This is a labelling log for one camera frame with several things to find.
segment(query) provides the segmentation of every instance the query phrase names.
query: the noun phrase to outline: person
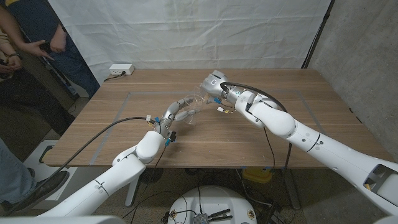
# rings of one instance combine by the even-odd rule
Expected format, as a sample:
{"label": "person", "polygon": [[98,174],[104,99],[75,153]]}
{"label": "person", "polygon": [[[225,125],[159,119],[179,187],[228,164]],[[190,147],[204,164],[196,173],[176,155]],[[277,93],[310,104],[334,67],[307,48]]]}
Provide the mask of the person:
{"label": "person", "polygon": [[0,203],[8,212],[14,206],[16,211],[24,212],[56,192],[68,180],[69,172],[61,171],[54,175],[41,188],[45,180],[36,182],[33,173],[10,152],[0,138]]}
{"label": "person", "polygon": [[[0,0],[0,4],[0,27],[17,47],[38,57],[49,58],[55,68],[84,88],[89,98],[95,94],[100,85],[43,0]],[[18,23],[32,43],[24,42]],[[50,53],[40,49],[40,45],[46,42],[50,43]]]}
{"label": "person", "polygon": [[19,54],[9,43],[7,34],[1,30],[0,73],[0,105],[17,104],[36,109],[59,135],[72,124],[75,117],[32,74],[22,68]]}
{"label": "person", "polygon": [[[33,75],[22,68],[19,54],[0,29],[0,104],[12,103],[37,109],[59,134],[63,134],[75,119]],[[36,183],[28,168],[0,138],[0,203],[3,210],[8,211],[19,202],[21,204],[16,210],[33,207],[57,191],[68,176],[67,171],[60,172],[36,189],[43,181]]]}

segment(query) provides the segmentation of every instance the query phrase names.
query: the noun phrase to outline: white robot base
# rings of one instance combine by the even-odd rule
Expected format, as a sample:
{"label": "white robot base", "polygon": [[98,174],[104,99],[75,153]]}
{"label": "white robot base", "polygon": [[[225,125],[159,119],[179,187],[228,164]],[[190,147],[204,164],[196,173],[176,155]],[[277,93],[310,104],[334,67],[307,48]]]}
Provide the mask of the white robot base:
{"label": "white robot base", "polygon": [[[168,224],[175,223],[208,223],[208,220],[215,218],[226,218],[224,220],[217,220],[217,224],[256,224],[256,215],[251,204],[240,194],[236,193],[231,189],[220,186],[201,186],[194,188],[187,193],[183,194],[183,197],[187,201],[180,197],[177,199],[170,209],[170,214],[177,213],[175,215],[169,216]],[[224,215],[215,215],[211,217],[212,214],[225,211],[230,209]],[[193,212],[182,212],[186,210],[195,211],[198,216],[195,219],[195,214]]]}

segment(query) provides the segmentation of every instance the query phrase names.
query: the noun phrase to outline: jeans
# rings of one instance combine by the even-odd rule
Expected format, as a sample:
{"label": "jeans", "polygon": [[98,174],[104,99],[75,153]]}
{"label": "jeans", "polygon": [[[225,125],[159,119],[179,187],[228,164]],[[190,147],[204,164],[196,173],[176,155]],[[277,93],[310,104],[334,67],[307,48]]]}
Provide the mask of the jeans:
{"label": "jeans", "polygon": [[0,138],[0,202],[20,202],[35,188],[36,181],[26,166]]}
{"label": "jeans", "polygon": [[13,104],[36,109],[59,135],[62,135],[75,119],[25,69],[15,71],[12,78],[0,82],[0,105],[12,106]]}
{"label": "jeans", "polygon": [[100,84],[98,84],[90,68],[88,68],[83,57],[79,53],[72,39],[67,36],[66,51],[55,53],[51,52],[50,56],[55,59],[51,64],[60,70],[72,82],[84,88],[88,97],[91,99],[97,92]]}

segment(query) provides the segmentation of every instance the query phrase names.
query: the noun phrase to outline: hand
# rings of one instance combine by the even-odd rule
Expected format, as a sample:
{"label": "hand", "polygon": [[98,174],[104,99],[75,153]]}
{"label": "hand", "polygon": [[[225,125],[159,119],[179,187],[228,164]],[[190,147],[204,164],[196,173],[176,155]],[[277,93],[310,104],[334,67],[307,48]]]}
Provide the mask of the hand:
{"label": "hand", "polygon": [[10,74],[14,71],[13,68],[7,65],[0,65],[0,73]]}
{"label": "hand", "polygon": [[65,46],[67,45],[66,33],[55,33],[50,42],[50,48],[55,53],[60,53],[65,51]]}
{"label": "hand", "polygon": [[12,56],[8,59],[8,66],[14,70],[22,68],[22,61],[18,56]]}
{"label": "hand", "polygon": [[36,41],[33,43],[23,43],[19,46],[19,48],[25,52],[31,53],[32,55],[36,55],[38,57],[46,57],[48,59],[54,60],[54,58],[50,57],[47,52],[40,49],[40,44],[43,44],[45,40]]}

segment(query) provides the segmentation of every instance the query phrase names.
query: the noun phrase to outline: white cord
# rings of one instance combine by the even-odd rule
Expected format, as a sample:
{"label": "white cord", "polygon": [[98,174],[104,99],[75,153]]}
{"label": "white cord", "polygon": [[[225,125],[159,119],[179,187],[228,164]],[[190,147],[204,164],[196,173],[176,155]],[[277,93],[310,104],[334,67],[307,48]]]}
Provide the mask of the white cord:
{"label": "white cord", "polygon": [[238,176],[239,176],[239,179],[241,179],[241,183],[242,183],[242,186],[243,186],[243,190],[244,190],[244,193],[246,194],[246,196],[248,196],[248,198],[249,198],[250,200],[252,200],[252,201],[255,201],[255,202],[260,203],[260,204],[263,204],[263,205],[268,205],[268,207],[271,207],[272,204],[270,204],[270,203],[265,203],[265,202],[260,202],[260,201],[258,201],[258,200],[256,200],[256,199],[251,198],[251,197],[248,195],[248,193],[246,192],[246,188],[245,188],[245,186],[244,186],[244,183],[243,183],[243,179],[242,179],[242,177],[241,177],[241,174],[239,174],[238,169],[235,169],[235,170],[236,170],[236,173],[237,173]]}

